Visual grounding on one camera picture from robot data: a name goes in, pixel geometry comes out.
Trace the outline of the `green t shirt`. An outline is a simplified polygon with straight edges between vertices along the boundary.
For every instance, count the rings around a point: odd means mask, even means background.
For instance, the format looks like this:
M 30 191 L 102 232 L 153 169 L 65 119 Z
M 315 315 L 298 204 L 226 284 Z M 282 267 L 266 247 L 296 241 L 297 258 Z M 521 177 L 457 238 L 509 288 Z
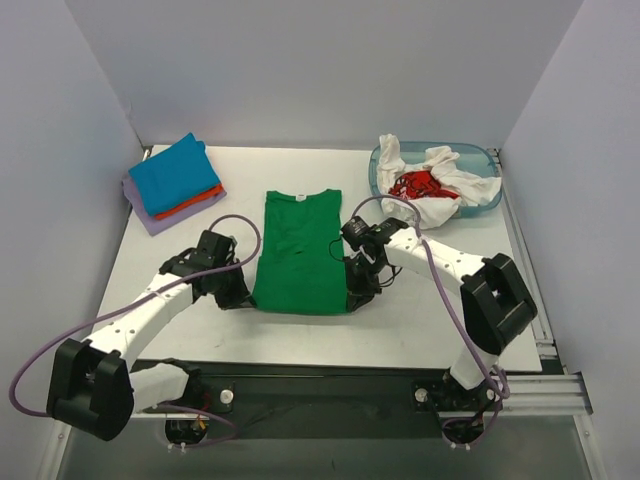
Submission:
M 253 298 L 269 313 L 333 316 L 347 312 L 339 239 L 342 192 L 266 193 L 262 253 Z

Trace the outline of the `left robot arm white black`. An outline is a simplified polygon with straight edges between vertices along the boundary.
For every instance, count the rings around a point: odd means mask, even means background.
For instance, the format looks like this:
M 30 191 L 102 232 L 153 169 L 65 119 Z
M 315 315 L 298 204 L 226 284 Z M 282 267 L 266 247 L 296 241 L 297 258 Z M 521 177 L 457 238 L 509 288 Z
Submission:
M 205 389 L 199 368 L 173 358 L 139 371 L 133 366 L 156 336 L 200 298 L 213 296 L 222 310 L 249 304 L 236 245 L 232 237 L 204 231 L 195 247 L 159 268 L 119 319 L 81 341 L 64 340 L 54 355 L 47 414 L 109 441 L 140 411 L 162 404 L 182 412 L 200 406 Z

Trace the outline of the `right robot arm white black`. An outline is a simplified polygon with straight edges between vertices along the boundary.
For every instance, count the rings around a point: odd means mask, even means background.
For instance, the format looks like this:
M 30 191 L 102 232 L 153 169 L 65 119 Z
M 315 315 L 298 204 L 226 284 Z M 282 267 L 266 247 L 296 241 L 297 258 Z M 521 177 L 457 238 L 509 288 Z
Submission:
M 352 298 L 365 302 L 382 292 L 385 267 L 431 279 L 464 347 L 443 383 L 448 404 L 465 408 L 498 370 L 504 350 L 531 324 L 538 308 L 514 260 L 466 253 L 432 240 L 396 218 L 369 225 L 356 216 L 341 228 L 354 255 L 346 260 Z

